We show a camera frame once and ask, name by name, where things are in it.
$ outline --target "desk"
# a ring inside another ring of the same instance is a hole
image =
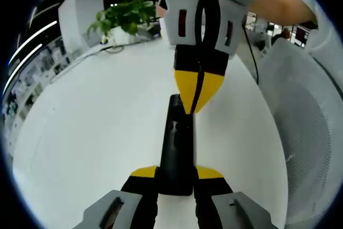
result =
[[[173,63],[174,51],[161,40],[141,43],[90,56],[44,90],[22,126],[13,161],[19,189],[44,226],[75,226],[131,172],[159,164],[169,97],[178,92]],[[288,189],[281,141],[238,57],[196,125],[197,164],[220,171],[233,191],[262,205],[282,228]],[[170,213],[178,217],[173,222],[191,220],[188,228],[196,227],[191,197],[158,201],[155,228],[162,228],[164,210],[181,202],[182,212]]]

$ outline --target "black cable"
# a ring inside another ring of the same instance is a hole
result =
[[[343,100],[343,90],[339,87],[338,83],[336,82],[336,80],[333,78],[333,76],[329,73],[329,71],[325,68],[325,66],[323,66],[317,59],[313,58],[317,64],[319,64],[319,66],[324,70],[324,72],[326,73],[326,75],[328,76],[328,78],[330,79],[330,81],[332,82],[333,86],[335,87],[335,89],[337,90],[339,96],[341,97],[341,99]]]
[[[123,45],[114,46],[114,47],[109,48],[109,49],[117,49],[117,48],[121,48],[121,49],[119,49],[118,51],[109,51],[108,49],[104,49],[104,51],[107,52],[107,53],[110,53],[110,54],[117,54],[117,53],[119,53],[119,52],[124,50],[124,46]]]
[[[99,54],[100,52],[106,51],[107,49],[110,49],[110,48],[113,48],[113,47],[114,47],[114,46],[107,46],[107,47],[104,47],[104,48],[102,48],[102,49],[100,49],[100,50],[98,50],[98,51],[96,51],[96,52],[94,52],[94,53],[91,53],[91,54],[89,54],[89,55],[86,55],[86,56],[82,57],[81,60],[86,59],[87,57],[90,57],[90,56],[96,56],[96,55]]]
[[[258,75],[258,69],[257,69],[257,64],[256,64],[255,56],[253,55],[253,52],[252,52],[251,44],[250,44],[250,41],[249,41],[249,38],[248,38],[248,34],[247,34],[247,29],[245,28],[245,25],[243,25],[242,27],[243,27],[243,30],[244,30],[245,38],[246,38],[247,43],[248,43],[248,45],[249,45],[249,49],[250,49],[250,52],[251,52],[253,64],[255,65],[255,70],[256,70],[256,83],[257,83],[257,85],[258,85],[258,82],[259,82],[259,75]]]

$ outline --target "person's arm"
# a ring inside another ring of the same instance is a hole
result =
[[[159,3],[156,7],[156,14],[158,17],[163,18],[166,15],[167,10],[164,6],[165,2],[166,2],[165,0],[159,0]]]
[[[271,44],[274,45],[274,43],[276,42],[276,40],[278,38],[283,38],[283,37],[282,37],[281,34],[277,34],[277,35],[273,36],[272,39],[271,39]]]
[[[284,26],[316,20],[303,0],[257,0],[250,5],[250,11],[267,21]]]

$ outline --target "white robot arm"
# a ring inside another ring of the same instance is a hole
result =
[[[252,1],[166,0],[168,39],[176,46],[175,79],[187,114],[199,112],[220,88]],[[206,25],[202,38],[203,11]]]

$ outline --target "fluorescent light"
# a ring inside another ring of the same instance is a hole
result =
[[[43,31],[45,31],[46,29],[52,27],[53,25],[57,24],[57,21],[53,21],[52,23],[48,24],[47,26],[41,28],[39,31],[36,31],[34,34],[31,35],[30,38],[28,38],[23,44],[20,45],[20,47],[16,50],[16,52],[14,52],[14,54],[12,55],[9,64],[11,63],[11,61],[13,60],[13,58],[33,39],[35,38],[37,35],[39,35],[40,33],[42,33]]]
[[[35,19],[37,16],[40,16],[41,14],[45,13],[46,11],[49,11],[52,8],[55,8],[59,6],[59,3],[53,4],[52,6],[49,6],[48,8],[45,8],[44,10],[40,11],[39,13],[35,14],[33,19]]]
[[[18,35],[18,39],[17,39],[17,48],[19,47],[19,41],[20,41],[20,34]]]
[[[36,7],[33,9],[33,11],[32,11],[30,23],[29,23],[29,25],[28,25],[29,28],[31,28],[31,23],[32,23],[33,18],[34,18],[35,14],[36,14],[36,11],[37,11],[37,6],[36,6]]]
[[[37,47],[35,47],[30,53],[28,53],[28,55],[18,64],[18,66],[15,68],[15,70],[13,71],[13,73],[10,75],[10,78],[8,79],[8,81],[5,84],[4,90],[2,92],[2,95],[4,95],[7,87],[9,86],[11,80],[13,79],[13,77],[16,75],[16,73],[19,71],[20,67],[22,67],[22,65],[26,62],[26,60],[28,60],[30,58],[30,56],[32,56],[39,48],[41,48],[43,46],[43,44],[39,44]]]

